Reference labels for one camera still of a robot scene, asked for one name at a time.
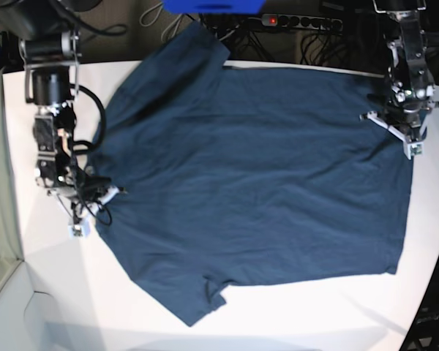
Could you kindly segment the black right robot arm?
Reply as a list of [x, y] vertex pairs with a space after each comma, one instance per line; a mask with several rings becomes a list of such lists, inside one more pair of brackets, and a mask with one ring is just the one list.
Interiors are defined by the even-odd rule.
[[[0, 1], [0, 23], [18, 38], [25, 72], [25, 101], [37, 108], [32, 128], [37, 144], [36, 182], [59, 202], [67, 199], [69, 232], [86, 237], [90, 221], [119, 193], [110, 178], [81, 168], [78, 157], [95, 152], [105, 137], [105, 108], [95, 93], [70, 72], [80, 66], [80, 30], [120, 37], [127, 26], [98, 29], [81, 20], [63, 1]], [[74, 102], [85, 94], [96, 105], [100, 126], [95, 141], [75, 139]]]

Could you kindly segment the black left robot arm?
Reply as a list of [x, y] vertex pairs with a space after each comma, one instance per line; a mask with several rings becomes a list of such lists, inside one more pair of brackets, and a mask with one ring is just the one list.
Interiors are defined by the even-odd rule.
[[439, 108], [439, 102], [433, 99], [435, 81], [427, 65], [427, 41], [420, 22], [426, 2], [373, 1], [373, 6], [397, 28], [387, 39], [391, 53], [387, 88], [383, 95], [368, 96], [382, 110], [361, 114], [360, 119], [377, 124], [401, 140], [405, 156], [412, 159], [423, 153], [428, 115]]

